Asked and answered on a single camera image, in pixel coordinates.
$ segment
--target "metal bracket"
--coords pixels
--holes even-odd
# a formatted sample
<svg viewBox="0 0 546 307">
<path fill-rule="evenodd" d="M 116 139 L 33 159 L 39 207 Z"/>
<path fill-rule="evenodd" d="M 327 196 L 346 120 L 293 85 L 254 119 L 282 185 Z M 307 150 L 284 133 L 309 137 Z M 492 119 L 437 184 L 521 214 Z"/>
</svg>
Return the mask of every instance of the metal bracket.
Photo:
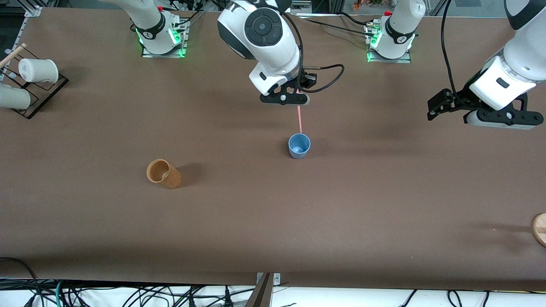
<svg viewBox="0 0 546 307">
<path fill-rule="evenodd" d="M 33 7 L 33 9 L 32 8 L 28 9 L 28 8 L 25 7 L 25 11 L 26 11 L 25 12 L 25 17 L 38 17 L 38 16 L 40 16 L 41 7 L 39 7 L 37 5 L 36 6 L 33 5 L 32 7 Z"/>
<path fill-rule="evenodd" d="M 260 282 L 260 278 L 262 278 L 263 275 L 264 273 L 256 274 L 256 284 Z M 280 284 L 281 284 L 281 273 L 273 273 L 273 285 L 278 286 Z"/>
<path fill-rule="evenodd" d="M 19 33 L 17 34 L 17 37 L 15 38 L 15 42 L 13 43 L 13 48 L 11 50 L 6 49 L 5 53 L 8 55 L 10 54 L 15 48 L 17 48 L 17 45 L 19 44 L 19 39 L 21 39 L 21 35 L 23 35 L 23 30 L 25 29 L 25 26 L 27 25 L 28 18 L 25 18 L 23 20 L 23 24 L 21 25 L 21 28 L 19 29 Z M 4 80 L 4 75 L 7 74 L 9 63 L 6 63 L 4 66 L 4 69 L 2 69 L 2 72 L 0 73 L 0 83 Z"/>
<path fill-rule="evenodd" d="M 317 83 L 317 74 L 308 74 L 305 71 L 301 71 L 300 85 L 303 88 L 310 88 Z M 285 84 L 281 85 L 281 90 L 274 92 L 276 88 L 270 89 L 270 94 L 267 96 L 260 95 L 260 101 L 263 103 L 275 103 L 280 105 L 308 105 L 311 99 L 305 93 L 298 93 L 296 91 L 297 78 L 294 78 Z M 293 88 L 293 92 L 288 92 L 288 88 Z"/>
<path fill-rule="evenodd" d="M 281 282 L 280 273 L 258 273 L 258 284 L 250 294 L 245 307 L 271 307 L 274 282 Z"/>
</svg>

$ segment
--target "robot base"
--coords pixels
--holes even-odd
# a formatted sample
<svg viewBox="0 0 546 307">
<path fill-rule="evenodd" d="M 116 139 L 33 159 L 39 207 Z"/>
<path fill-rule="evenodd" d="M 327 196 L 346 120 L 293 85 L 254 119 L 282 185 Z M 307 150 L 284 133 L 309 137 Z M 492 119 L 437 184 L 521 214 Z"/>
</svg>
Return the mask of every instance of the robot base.
<svg viewBox="0 0 546 307">
<path fill-rule="evenodd" d="M 370 26 L 364 26 L 364 32 L 365 33 L 372 33 L 374 34 L 373 37 L 366 36 L 366 50 L 367 50 L 367 61 L 368 62 L 381 62 L 381 63 L 411 63 L 411 57 L 409 50 L 406 51 L 406 53 L 395 59 L 386 58 L 381 56 L 375 49 L 371 47 L 371 44 L 375 43 L 378 39 L 381 29 L 378 27 L 378 25 L 381 24 L 381 21 L 379 19 L 374 19 L 373 22 L 370 22 Z"/>
<path fill-rule="evenodd" d="M 173 22 L 180 23 L 188 20 L 188 18 L 180 18 L 177 15 L 173 15 Z M 178 27 L 173 28 L 173 38 L 179 40 L 180 44 L 175 46 L 171 51 L 166 54 L 158 55 L 149 52 L 144 46 L 142 48 L 142 57 L 151 57 L 151 58 L 182 58 L 186 57 L 186 49 L 188 47 L 188 36 L 189 36 L 189 24 L 191 22 L 187 21 Z"/>
</svg>

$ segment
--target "black wire rack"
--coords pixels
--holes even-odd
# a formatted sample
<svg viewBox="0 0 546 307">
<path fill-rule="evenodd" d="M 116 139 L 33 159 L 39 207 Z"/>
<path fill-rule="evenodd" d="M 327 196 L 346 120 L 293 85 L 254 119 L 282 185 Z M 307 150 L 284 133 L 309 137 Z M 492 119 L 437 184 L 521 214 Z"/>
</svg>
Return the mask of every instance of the black wire rack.
<svg viewBox="0 0 546 307">
<path fill-rule="evenodd" d="M 21 75 L 14 71 L 13 67 L 18 67 L 19 62 L 24 58 L 34 58 L 40 60 L 35 54 L 29 51 L 24 44 L 21 44 L 23 51 L 15 55 L 10 62 L 8 62 L 4 67 L 0 67 L 2 74 L 5 78 L 4 84 L 10 85 L 11 87 L 21 88 L 26 90 L 31 96 L 30 106 L 26 109 L 12 109 L 19 115 L 23 116 L 26 119 L 31 119 L 38 111 L 48 103 L 55 94 L 68 83 L 68 78 L 59 73 L 59 78 L 54 84 L 48 83 L 31 83 L 26 82 Z"/>
</svg>

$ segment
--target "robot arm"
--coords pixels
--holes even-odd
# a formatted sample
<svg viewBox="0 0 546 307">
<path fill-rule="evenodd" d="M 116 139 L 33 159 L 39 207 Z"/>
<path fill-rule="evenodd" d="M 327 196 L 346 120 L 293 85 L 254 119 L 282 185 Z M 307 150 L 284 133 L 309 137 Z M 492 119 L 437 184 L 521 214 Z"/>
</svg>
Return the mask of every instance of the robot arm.
<svg viewBox="0 0 546 307">
<path fill-rule="evenodd" d="M 224 42 L 239 56 L 258 61 L 249 78 L 262 94 L 262 102 L 308 104 L 308 95 L 290 93 L 286 88 L 297 88 L 295 83 L 300 74 L 300 85 L 304 88 L 316 83 L 316 75 L 301 69 L 300 49 L 292 30 L 278 11 L 268 8 L 273 6 L 285 11 L 290 3 L 232 0 L 218 18 L 218 32 Z M 281 91 L 275 93 L 279 86 Z"/>
<path fill-rule="evenodd" d="M 527 91 L 546 80 L 546 0 L 505 0 L 516 31 L 482 70 L 457 92 L 444 89 L 429 100 L 429 120 L 438 114 L 470 110 L 464 119 L 474 126 L 532 129 L 544 121 L 527 111 Z M 512 101 L 520 101 L 514 108 Z"/>
<path fill-rule="evenodd" d="M 136 26 L 142 45 L 153 54 L 161 55 L 180 44 L 174 37 L 171 25 L 173 15 L 159 11 L 153 0 L 99 0 L 122 8 Z"/>
<path fill-rule="evenodd" d="M 370 46 L 382 57 L 396 59 L 403 56 L 415 38 L 415 30 L 425 15 L 423 0 L 400 0 L 391 16 L 374 21 L 383 31 Z"/>
</svg>

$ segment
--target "brown table surface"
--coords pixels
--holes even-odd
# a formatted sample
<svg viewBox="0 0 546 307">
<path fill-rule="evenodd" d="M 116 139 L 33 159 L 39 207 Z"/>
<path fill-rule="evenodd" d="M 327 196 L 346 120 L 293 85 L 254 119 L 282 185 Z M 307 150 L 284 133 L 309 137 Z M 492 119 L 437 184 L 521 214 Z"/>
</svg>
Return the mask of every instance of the brown table surface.
<svg viewBox="0 0 546 307">
<path fill-rule="evenodd" d="M 120 10 L 29 19 L 21 41 L 70 82 L 31 120 L 0 111 L 2 256 L 54 279 L 252 284 L 279 271 L 294 286 L 544 289 L 530 222 L 546 211 L 546 125 L 427 121 L 448 86 L 440 18 L 423 19 L 412 64 L 367 63 L 362 36 L 296 20 L 305 65 L 346 71 L 302 108 L 312 147 L 294 160 L 296 108 L 259 101 L 256 62 L 220 40 L 217 17 L 192 25 L 181 60 L 141 58 Z M 505 19 L 450 18 L 457 87 L 512 36 Z M 529 97 L 546 114 L 546 86 Z M 147 180 L 156 158 L 183 188 Z"/>
</svg>

